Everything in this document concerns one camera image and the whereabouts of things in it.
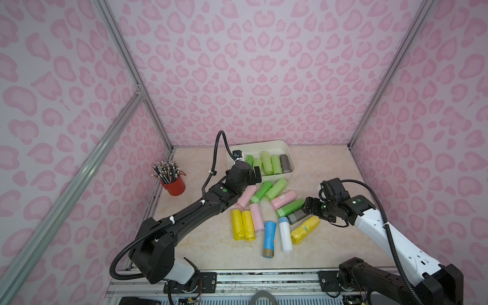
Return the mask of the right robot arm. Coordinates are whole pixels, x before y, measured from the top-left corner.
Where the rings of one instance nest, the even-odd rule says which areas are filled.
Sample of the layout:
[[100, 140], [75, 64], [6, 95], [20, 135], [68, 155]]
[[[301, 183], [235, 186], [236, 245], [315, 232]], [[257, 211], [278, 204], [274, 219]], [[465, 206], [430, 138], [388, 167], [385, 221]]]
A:
[[344, 291], [365, 289], [377, 292], [399, 304], [462, 304], [464, 276], [453, 264], [445, 265], [421, 250], [388, 221], [385, 208], [375, 191], [358, 181], [371, 194], [351, 196], [346, 179], [324, 180], [318, 196], [307, 197], [302, 211], [335, 225], [354, 226], [376, 243], [394, 262], [391, 273], [353, 257], [341, 263], [338, 286]]

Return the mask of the yellow roll with label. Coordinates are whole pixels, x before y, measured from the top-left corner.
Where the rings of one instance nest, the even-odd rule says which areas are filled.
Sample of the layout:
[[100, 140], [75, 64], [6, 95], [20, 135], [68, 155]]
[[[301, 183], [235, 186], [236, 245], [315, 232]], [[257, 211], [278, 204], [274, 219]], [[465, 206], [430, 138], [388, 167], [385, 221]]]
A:
[[305, 220], [300, 226], [296, 227], [291, 232], [291, 240], [293, 245], [299, 245], [303, 240], [313, 232], [320, 224], [320, 218], [317, 216], [311, 216]]

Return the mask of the dark green roll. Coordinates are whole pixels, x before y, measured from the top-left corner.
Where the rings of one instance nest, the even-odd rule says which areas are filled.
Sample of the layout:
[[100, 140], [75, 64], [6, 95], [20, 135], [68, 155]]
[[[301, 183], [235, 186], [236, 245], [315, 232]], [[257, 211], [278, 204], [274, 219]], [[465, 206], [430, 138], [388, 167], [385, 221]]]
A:
[[254, 167], [254, 157], [252, 155], [246, 155], [245, 162], [248, 163], [252, 168]]

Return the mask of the grey roll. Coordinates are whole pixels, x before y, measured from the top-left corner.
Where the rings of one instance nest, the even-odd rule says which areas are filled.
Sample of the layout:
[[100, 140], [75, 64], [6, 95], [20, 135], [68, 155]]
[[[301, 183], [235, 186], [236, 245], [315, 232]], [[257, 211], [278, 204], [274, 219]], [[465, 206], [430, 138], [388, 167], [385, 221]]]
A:
[[296, 210], [292, 213], [290, 213], [288, 216], [286, 216], [288, 223], [290, 225], [293, 225], [301, 220], [303, 220], [305, 217], [309, 216], [309, 213], [303, 211], [303, 210]]
[[289, 161], [289, 158], [286, 154], [282, 154], [280, 155], [280, 163], [281, 163], [281, 167], [282, 167], [282, 172], [284, 174], [288, 174], [288, 173], [291, 173], [291, 164], [290, 164], [290, 161]]

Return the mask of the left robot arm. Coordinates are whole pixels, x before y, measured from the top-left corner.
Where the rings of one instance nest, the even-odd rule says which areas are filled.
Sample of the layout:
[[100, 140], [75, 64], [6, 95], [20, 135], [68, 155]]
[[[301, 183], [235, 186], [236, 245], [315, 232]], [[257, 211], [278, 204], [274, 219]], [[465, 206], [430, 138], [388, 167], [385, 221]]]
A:
[[259, 167], [236, 161], [199, 200], [159, 221], [146, 219], [135, 240], [113, 259], [110, 276], [121, 281], [145, 278], [151, 284], [166, 281], [184, 291], [194, 290], [201, 281], [200, 270], [189, 259], [177, 258], [176, 246], [199, 225], [236, 204], [248, 186], [261, 181]]

